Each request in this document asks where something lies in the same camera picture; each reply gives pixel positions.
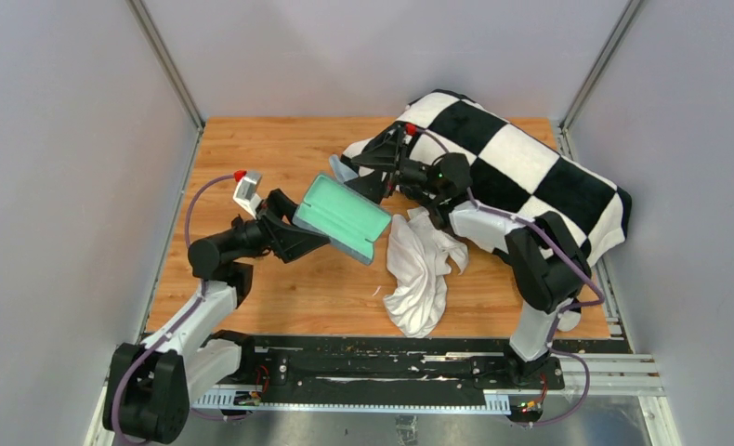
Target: checkered cloth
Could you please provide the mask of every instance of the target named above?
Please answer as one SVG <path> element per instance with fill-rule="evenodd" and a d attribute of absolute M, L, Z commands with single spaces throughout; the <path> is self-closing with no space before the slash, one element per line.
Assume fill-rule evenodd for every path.
<path fill-rule="evenodd" d="M 449 151 L 463 153 L 471 164 L 471 189 L 481 202 L 525 217 L 559 213 L 590 265 L 626 238 L 632 202 L 626 191 L 471 98 L 435 90 L 409 104 L 397 121 L 424 127 Z M 350 158 L 371 141 L 351 144 L 341 161 L 353 168 Z M 441 155 L 440 147 L 421 134 L 411 139 L 410 147 L 411 158 L 426 164 Z M 359 170 L 362 176 L 370 172 Z"/>

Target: wooden tabletop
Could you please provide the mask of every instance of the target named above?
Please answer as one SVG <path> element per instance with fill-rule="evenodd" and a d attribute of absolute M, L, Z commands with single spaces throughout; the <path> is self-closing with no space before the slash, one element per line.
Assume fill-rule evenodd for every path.
<path fill-rule="evenodd" d="M 371 138 L 392 118 L 212 118 L 191 173 L 182 213 L 167 253 L 151 309 L 148 330 L 165 324 L 194 292 L 183 241 L 183 218 L 194 192 L 209 179 L 236 170 L 263 174 L 258 193 L 266 197 L 280 188 L 299 202 L 312 179 L 329 172 L 329 155 L 341 153 L 357 140 Z M 544 118 L 512 122 L 549 147 L 556 142 Z M 220 232 L 241 215 L 232 201 L 235 184 L 223 182 L 207 190 L 195 205 L 191 239 Z M 416 207 L 399 194 L 382 203 L 393 214 Z M 402 336 L 384 308 L 383 297 L 397 285 L 387 271 L 388 229 L 375 245 L 375 261 L 365 267 L 357 260 L 324 246 L 296 262 L 283 264 L 275 256 L 255 264 L 253 288 L 240 308 L 219 326 L 263 335 L 378 335 Z M 509 337 L 518 324 L 521 298 L 512 270 L 498 257 L 468 243 L 470 264 L 465 273 L 446 276 L 447 306 L 433 336 Z M 595 299 L 588 289 L 583 300 Z M 602 308 L 584 308 L 580 325 L 562 337 L 609 337 Z"/>

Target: checkered pillow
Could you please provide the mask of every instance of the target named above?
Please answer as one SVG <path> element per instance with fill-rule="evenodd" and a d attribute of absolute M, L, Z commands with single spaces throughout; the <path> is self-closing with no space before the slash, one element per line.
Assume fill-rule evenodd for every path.
<path fill-rule="evenodd" d="M 409 104 L 398 119 L 428 129 L 451 152 L 463 153 L 471 164 L 472 191 L 481 202 L 526 217 L 556 211 L 575 242 L 594 265 L 624 241 L 630 216 L 630 195 L 612 181 L 548 149 L 470 98 L 446 90 Z M 361 153 L 371 140 L 351 144 L 341 159 Z M 426 164 L 441 155 L 430 138 L 411 140 L 411 158 Z M 368 173 L 360 168 L 360 175 Z"/>

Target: cable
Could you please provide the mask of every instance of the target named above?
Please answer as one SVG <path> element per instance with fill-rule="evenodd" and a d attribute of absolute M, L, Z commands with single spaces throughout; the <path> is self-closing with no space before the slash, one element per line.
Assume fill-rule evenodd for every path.
<path fill-rule="evenodd" d="M 187 208 L 187 214 L 184 218 L 184 243 L 186 243 L 187 248 L 190 247 L 190 221 L 191 221 L 191 215 L 192 215 L 192 209 L 194 208 L 195 203 L 197 203 L 198 198 L 203 194 L 203 192 L 210 188 L 211 186 L 215 185 L 216 183 L 220 181 L 224 181 L 226 179 L 232 179 L 233 175 L 223 175 L 221 177 L 216 177 L 212 179 L 211 181 L 205 183 L 198 191 L 194 194 L 192 197 L 192 200 L 190 201 L 190 207 Z M 161 347 L 164 342 L 173 336 L 175 331 L 178 329 L 178 327 L 181 326 L 182 323 L 187 321 L 192 313 L 202 304 L 203 298 L 205 297 L 205 291 L 206 291 L 206 282 L 200 281 L 200 295 L 195 298 L 195 300 L 192 302 L 192 305 L 184 311 L 184 314 L 181 315 L 180 318 L 170 326 L 170 328 L 167 329 L 167 331 L 164 333 L 163 336 L 161 336 L 156 342 L 154 342 L 150 347 L 146 348 L 146 350 L 141 354 L 138 359 L 134 362 L 132 362 L 132 365 L 129 366 L 128 369 L 126 369 L 126 373 L 124 373 L 124 376 L 121 378 L 121 381 L 118 382 L 118 387 L 115 388 L 115 394 L 113 395 L 112 399 L 112 413 L 111 413 L 111 420 L 112 420 L 112 431 L 115 432 L 116 437 L 118 437 L 122 442 L 126 444 L 147 444 L 148 441 L 145 439 L 143 441 L 132 441 L 129 439 L 129 437 L 126 436 L 126 434 L 121 429 L 121 403 L 124 402 L 124 391 L 126 390 L 126 385 L 128 384 L 129 380 L 132 379 L 132 375 L 135 374 L 135 371 L 138 369 L 140 365 L 142 365 L 146 359 L 157 350 L 157 348 Z"/>
<path fill-rule="evenodd" d="M 427 130 L 424 127 L 420 127 L 418 125 L 415 125 L 415 128 L 418 129 L 423 134 L 427 135 L 429 138 L 431 138 L 433 141 L 438 144 L 444 152 L 449 153 L 449 149 L 446 148 L 446 146 L 441 142 L 441 140 L 436 137 L 432 132 Z M 528 220 L 527 218 L 524 218 L 523 216 L 519 216 L 518 214 L 514 214 L 511 212 L 507 212 L 502 209 L 498 209 L 492 206 L 488 206 L 484 203 L 481 203 L 479 200 L 474 198 L 474 192 L 471 191 L 471 188 L 469 187 L 466 192 L 468 193 L 468 200 L 471 202 L 471 204 L 474 205 L 474 207 L 478 211 L 485 211 L 489 214 L 493 214 L 495 216 L 502 216 L 504 218 L 509 218 L 512 221 L 517 221 L 521 223 L 523 226 L 528 227 L 529 229 L 533 230 L 550 248 L 553 250 L 553 252 L 556 254 L 558 258 L 561 259 L 561 261 L 564 262 L 571 270 L 575 273 L 575 275 L 578 276 L 578 278 L 589 288 L 591 288 L 592 291 L 594 291 L 597 299 L 592 300 L 589 302 L 574 302 L 571 303 L 563 308 L 561 308 L 558 311 L 557 317 L 553 320 L 553 323 L 550 326 L 550 330 L 547 333 L 547 337 L 545 338 L 545 345 L 547 346 L 548 350 L 557 356 L 566 356 L 568 358 L 572 358 L 576 361 L 578 361 L 583 366 L 583 373 L 585 374 L 585 381 L 583 383 L 583 393 L 581 394 L 581 397 L 575 402 L 575 404 L 565 413 L 555 416 L 549 420 L 539 421 L 537 423 L 518 423 L 523 426 L 547 426 L 552 425 L 554 423 L 557 423 L 559 421 L 562 421 L 566 418 L 569 418 L 573 413 L 575 413 L 578 409 L 581 408 L 583 405 L 583 401 L 586 399 L 586 396 L 588 395 L 589 387 L 591 386 L 591 373 L 588 368 L 588 364 L 586 361 L 581 358 L 580 356 L 569 353 L 568 351 L 562 351 L 557 350 L 553 348 L 553 336 L 556 334 L 556 328 L 558 328 L 558 322 L 561 321 L 561 315 L 565 312 L 576 309 L 576 308 L 583 308 L 583 307 L 594 307 L 597 305 L 602 305 L 605 303 L 605 295 L 602 293 L 602 290 L 599 289 L 598 286 L 596 286 L 596 283 L 591 280 L 590 277 L 588 277 L 580 268 L 578 268 L 575 263 L 570 260 L 569 257 L 567 257 L 566 254 L 564 254 L 564 251 L 561 250 L 561 248 L 553 242 L 553 239 L 548 236 L 542 228 L 537 226 L 533 221 Z"/>

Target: white wall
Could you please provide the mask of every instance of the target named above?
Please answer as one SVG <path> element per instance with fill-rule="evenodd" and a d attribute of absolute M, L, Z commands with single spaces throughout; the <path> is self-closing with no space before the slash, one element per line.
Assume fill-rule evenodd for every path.
<path fill-rule="evenodd" d="M 398 115 L 433 88 L 562 117 L 625 0 L 148 0 L 206 116 Z"/>
<path fill-rule="evenodd" d="M 196 138 L 124 1 L 0 0 L 0 445 L 81 444 Z"/>
<path fill-rule="evenodd" d="M 653 1 L 573 131 L 633 194 L 609 259 L 685 444 L 734 444 L 734 1 Z"/>

